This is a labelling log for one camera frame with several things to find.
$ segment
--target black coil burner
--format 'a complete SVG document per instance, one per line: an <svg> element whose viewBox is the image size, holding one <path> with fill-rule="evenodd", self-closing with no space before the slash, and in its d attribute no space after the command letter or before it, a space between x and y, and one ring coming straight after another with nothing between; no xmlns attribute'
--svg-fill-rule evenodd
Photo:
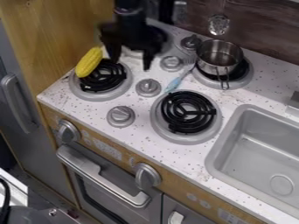
<svg viewBox="0 0 299 224"><path fill-rule="evenodd" d="M183 134L206 130L217 115L208 99L189 91L168 94L161 103L161 111L170 131Z"/></svg>
<svg viewBox="0 0 299 224"><path fill-rule="evenodd" d="M127 73L122 64L102 59L93 72L85 78L80 78L80 87L84 92L104 92L116 88L125 79Z"/></svg>
<svg viewBox="0 0 299 224"><path fill-rule="evenodd" d="M206 78L213 80L213 81L219 80L219 77L217 75L205 73L198 66L197 66L197 68L198 68L199 72L201 72ZM236 81L236 80L242 78L244 75L246 75L248 73L248 71L249 71L249 63L244 59L239 63L238 66L236 66L234 68L234 70L232 70L231 73L229 73L229 81ZM222 81L226 81L227 76L220 75L220 79Z"/></svg>

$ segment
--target stove knob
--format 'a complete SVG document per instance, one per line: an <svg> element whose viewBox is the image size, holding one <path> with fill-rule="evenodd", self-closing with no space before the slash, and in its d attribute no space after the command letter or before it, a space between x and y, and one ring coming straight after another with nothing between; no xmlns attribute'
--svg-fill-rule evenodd
<svg viewBox="0 0 299 224"><path fill-rule="evenodd" d="M181 40L181 46L188 51L195 51L200 43L201 39L195 34Z"/></svg>
<svg viewBox="0 0 299 224"><path fill-rule="evenodd" d="M183 60L177 56L166 56L160 62L160 67L167 72L177 72L183 65Z"/></svg>
<svg viewBox="0 0 299 224"><path fill-rule="evenodd" d="M61 139L64 144L69 144L71 142L79 141L80 133L72 123L67 120L60 120L57 137Z"/></svg>
<svg viewBox="0 0 299 224"><path fill-rule="evenodd" d="M126 106L119 106L110 109L107 114L108 123L116 128L126 128L135 120L135 112Z"/></svg>
<svg viewBox="0 0 299 224"><path fill-rule="evenodd" d="M141 80L136 85L136 92L140 96L154 97L161 93L161 85L153 79Z"/></svg>
<svg viewBox="0 0 299 224"><path fill-rule="evenodd" d="M159 173L150 165L145 163L137 164L136 171L136 185L141 190L148 190L152 186L159 186L162 182Z"/></svg>

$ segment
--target oven door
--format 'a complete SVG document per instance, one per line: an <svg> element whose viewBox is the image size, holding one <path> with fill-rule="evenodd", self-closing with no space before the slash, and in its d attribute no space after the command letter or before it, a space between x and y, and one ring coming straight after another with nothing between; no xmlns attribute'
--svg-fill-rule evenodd
<svg viewBox="0 0 299 224"><path fill-rule="evenodd" d="M105 224L161 223L162 193L141 191L135 178L85 147L59 147L57 156L71 176L81 208Z"/></svg>

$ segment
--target gray plastic sink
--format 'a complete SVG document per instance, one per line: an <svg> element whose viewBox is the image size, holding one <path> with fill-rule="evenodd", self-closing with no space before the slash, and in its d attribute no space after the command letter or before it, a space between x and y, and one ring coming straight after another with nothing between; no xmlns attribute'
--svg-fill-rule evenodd
<svg viewBox="0 0 299 224"><path fill-rule="evenodd" d="M216 179L299 218L299 123L242 105L205 167Z"/></svg>

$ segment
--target white speckled countertop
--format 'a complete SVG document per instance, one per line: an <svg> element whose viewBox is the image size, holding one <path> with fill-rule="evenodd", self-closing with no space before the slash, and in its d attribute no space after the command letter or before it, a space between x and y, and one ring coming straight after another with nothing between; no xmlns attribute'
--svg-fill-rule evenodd
<svg viewBox="0 0 299 224"><path fill-rule="evenodd" d="M168 27L168 30L180 38L191 34L174 27ZM254 66L254 78L246 87L230 91L216 90L203 86L191 75L180 86L182 89L208 95L218 103L223 115L222 129L241 104L254 104L278 115L287 116L286 104L293 92L299 91L299 66L248 50L244 50L244 54ZM160 58L155 59L150 72L143 71L139 59L122 57L122 62L131 68L134 75L132 87L123 96L105 102L83 101L70 91L66 74L41 93L38 101L263 221L299 223L298 219L213 178L207 172L205 157L219 135L206 143L183 146L169 143L156 134L150 125L150 106L156 97L143 98L137 95L135 85L140 80L151 78L159 81L165 88L177 73L163 71L159 66ZM125 129L113 128L106 120L108 111L119 105L129 106L136 112L136 121Z"/></svg>

